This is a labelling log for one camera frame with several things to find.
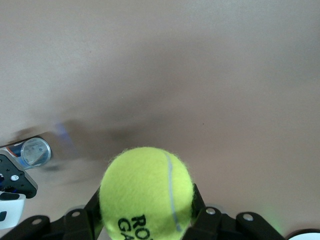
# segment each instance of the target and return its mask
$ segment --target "blurred object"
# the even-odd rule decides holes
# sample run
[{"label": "blurred object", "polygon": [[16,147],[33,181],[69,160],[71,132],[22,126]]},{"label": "blurred object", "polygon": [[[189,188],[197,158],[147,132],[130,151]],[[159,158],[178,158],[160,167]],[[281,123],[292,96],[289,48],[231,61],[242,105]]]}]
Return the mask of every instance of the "blurred object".
[{"label": "blurred object", "polygon": [[301,229],[289,234],[285,239],[288,240],[319,240],[320,229]]},{"label": "blurred object", "polygon": [[27,199],[37,194],[38,185],[9,152],[0,149],[0,191],[23,194]]},{"label": "blurred object", "polygon": [[68,156],[73,156],[73,158],[78,158],[80,155],[77,148],[75,147],[67,129],[61,121],[55,124],[55,134],[60,141],[60,144],[64,146],[65,152],[68,152]]},{"label": "blurred object", "polygon": [[39,137],[33,137],[1,149],[9,152],[24,170],[40,167],[51,158],[48,143]]},{"label": "blurred object", "polygon": [[24,210],[24,194],[0,191],[0,230],[15,227]]}]

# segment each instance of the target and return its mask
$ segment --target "tennis ball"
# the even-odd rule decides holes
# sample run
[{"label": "tennis ball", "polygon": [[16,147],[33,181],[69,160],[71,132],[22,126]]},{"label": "tennis ball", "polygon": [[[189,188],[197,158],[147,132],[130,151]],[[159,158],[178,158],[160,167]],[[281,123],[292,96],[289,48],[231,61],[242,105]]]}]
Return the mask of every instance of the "tennis ball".
[{"label": "tennis ball", "polygon": [[118,155],[99,189],[112,240],[179,240],[192,217],[194,188],[186,166],[163,149],[138,147]]}]

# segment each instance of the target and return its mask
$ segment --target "beige wall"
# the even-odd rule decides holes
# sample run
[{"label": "beige wall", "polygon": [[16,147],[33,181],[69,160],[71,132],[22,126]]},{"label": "beige wall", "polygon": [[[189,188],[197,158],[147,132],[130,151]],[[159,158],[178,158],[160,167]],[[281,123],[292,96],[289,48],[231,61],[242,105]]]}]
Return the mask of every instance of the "beige wall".
[{"label": "beige wall", "polygon": [[319,1],[0,2],[0,144],[47,132],[56,152],[23,219],[58,219],[112,156],[156,146],[232,217],[320,225]]}]

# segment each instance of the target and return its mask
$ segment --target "bolt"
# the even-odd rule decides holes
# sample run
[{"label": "bolt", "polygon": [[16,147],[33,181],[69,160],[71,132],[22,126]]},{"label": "bolt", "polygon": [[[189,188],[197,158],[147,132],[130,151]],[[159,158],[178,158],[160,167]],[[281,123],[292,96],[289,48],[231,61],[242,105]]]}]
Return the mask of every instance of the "bolt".
[{"label": "bolt", "polygon": [[72,213],[72,217],[78,217],[80,215],[80,212],[79,211],[75,211],[74,213]]},{"label": "bolt", "polygon": [[42,219],[41,218],[38,218],[38,219],[36,219],[36,220],[33,220],[32,221],[32,225],[38,225],[39,223],[41,223],[42,222]]},{"label": "bolt", "polygon": [[254,217],[251,216],[248,213],[243,214],[243,218],[244,218],[244,220],[247,220],[247,221],[250,221],[250,222],[254,220]]},{"label": "bolt", "polygon": [[212,207],[208,207],[206,210],[206,213],[207,214],[210,214],[210,215],[215,215],[216,214],[216,210]]}]

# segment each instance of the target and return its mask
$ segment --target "white object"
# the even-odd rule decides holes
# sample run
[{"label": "white object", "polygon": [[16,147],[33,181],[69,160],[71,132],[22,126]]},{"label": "white object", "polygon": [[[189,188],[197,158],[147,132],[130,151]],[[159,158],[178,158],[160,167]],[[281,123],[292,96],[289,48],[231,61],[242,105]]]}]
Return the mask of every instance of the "white object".
[{"label": "white object", "polygon": [[16,226],[22,216],[26,196],[0,191],[0,230]]},{"label": "white object", "polygon": [[19,176],[18,175],[12,175],[10,177],[10,179],[11,179],[11,181],[17,181],[17,180],[19,180]]},{"label": "white object", "polygon": [[320,240],[319,232],[309,232],[290,238],[289,240]]}]

